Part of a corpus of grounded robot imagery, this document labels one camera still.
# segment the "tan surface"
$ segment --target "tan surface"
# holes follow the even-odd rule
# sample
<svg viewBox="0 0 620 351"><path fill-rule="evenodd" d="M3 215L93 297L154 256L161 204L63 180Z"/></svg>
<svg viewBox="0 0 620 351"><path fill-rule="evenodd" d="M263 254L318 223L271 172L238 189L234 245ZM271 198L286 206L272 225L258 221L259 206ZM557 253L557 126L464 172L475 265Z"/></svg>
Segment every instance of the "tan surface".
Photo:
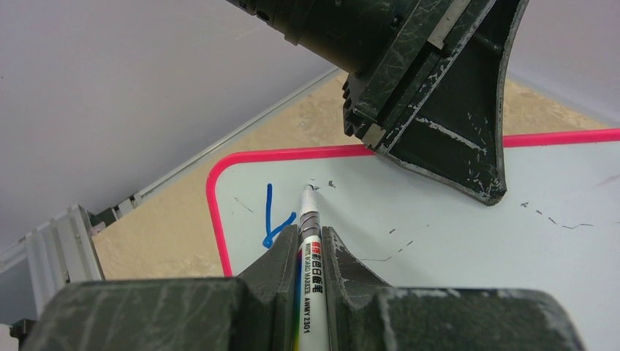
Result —
<svg viewBox="0 0 620 351"><path fill-rule="evenodd" d="M222 275L205 198L209 171L238 151L359 143L342 132L345 80L343 74L326 83L97 235L106 279ZM507 83L506 135L598 128L605 126Z"/></svg>

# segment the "blue scribble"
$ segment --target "blue scribble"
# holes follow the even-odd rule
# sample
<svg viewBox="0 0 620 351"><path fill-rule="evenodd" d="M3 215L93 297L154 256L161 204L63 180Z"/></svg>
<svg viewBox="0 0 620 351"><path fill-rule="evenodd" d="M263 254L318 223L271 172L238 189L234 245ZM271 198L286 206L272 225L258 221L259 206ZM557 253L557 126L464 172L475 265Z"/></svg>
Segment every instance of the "blue scribble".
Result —
<svg viewBox="0 0 620 351"><path fill-rule="evenodd" d="M276 237L276 235L278 235L284 229L284 227L286 227L287 225L291 225L293 221L295 221L295 217L297 216L295 212L291 212L289 219L284 221L284 223L279 225L276 229L271 230L271 198L272 197L273 197L273 185L269 183L267 184L267 208L265 211L265 224L266 224L265 229L267 231L267 237L265 238L265 240L262 241L262 245L266 247L267 249L270 249L271 246L273 245L273 239Z"/></svg>

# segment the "pink border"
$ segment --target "pink border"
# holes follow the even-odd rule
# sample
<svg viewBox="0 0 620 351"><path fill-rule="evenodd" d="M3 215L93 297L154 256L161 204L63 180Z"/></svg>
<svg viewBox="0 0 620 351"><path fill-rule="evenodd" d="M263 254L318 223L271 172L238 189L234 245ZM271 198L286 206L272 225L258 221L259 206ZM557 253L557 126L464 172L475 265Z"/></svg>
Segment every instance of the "pink border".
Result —
<svg viewBox="0 0 620 351"><path fill-rule="evenodd" d="M509 135L504 137L504 147L517 148L525 146L549 146L576 143L601 143L620 141L620 129L599 129L579 132L543 133L529 135ZM213 231L217 242L217 249L222 270L225 276L233 276L230 266L226 238L219 215L216 198L216 185L219 176L230 166L239 163L289 161L294 159L327 159L332 157L372 156L374 152L364 145L326 146L318 148L289 148L282 150L247 151L231 154L221 159L213 167L207 177L206 193L207 204L213 222Z"/></svg>

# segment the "robotic arm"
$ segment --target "robotic arm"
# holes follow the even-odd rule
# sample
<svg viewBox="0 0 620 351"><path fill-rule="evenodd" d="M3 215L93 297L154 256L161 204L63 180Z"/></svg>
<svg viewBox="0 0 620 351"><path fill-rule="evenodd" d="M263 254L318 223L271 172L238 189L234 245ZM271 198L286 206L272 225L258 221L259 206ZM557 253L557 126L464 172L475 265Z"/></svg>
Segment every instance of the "robotic arm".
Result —
<svg viewBox="0 0 620 351"><path fill-rule="evenodd" d="M506 192L502 100L527 0L228 0L349 73L344 132L486 205Z"/></svg>

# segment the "whiteboard marker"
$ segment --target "whiteboard marker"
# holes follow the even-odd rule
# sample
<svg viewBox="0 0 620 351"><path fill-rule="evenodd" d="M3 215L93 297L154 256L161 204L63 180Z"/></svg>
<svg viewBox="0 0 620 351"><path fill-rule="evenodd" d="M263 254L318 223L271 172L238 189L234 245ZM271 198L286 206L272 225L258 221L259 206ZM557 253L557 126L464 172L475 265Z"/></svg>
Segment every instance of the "whiteboard marker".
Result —
<svg viewBox="0 0 620 351"><path fill-rule="evenodd" d="M328 351L330 340L321 256L321 224L312 185L306 186L301 194L299 241L298 282L295 288L297 320L293 331L293 349Z"/></svg>

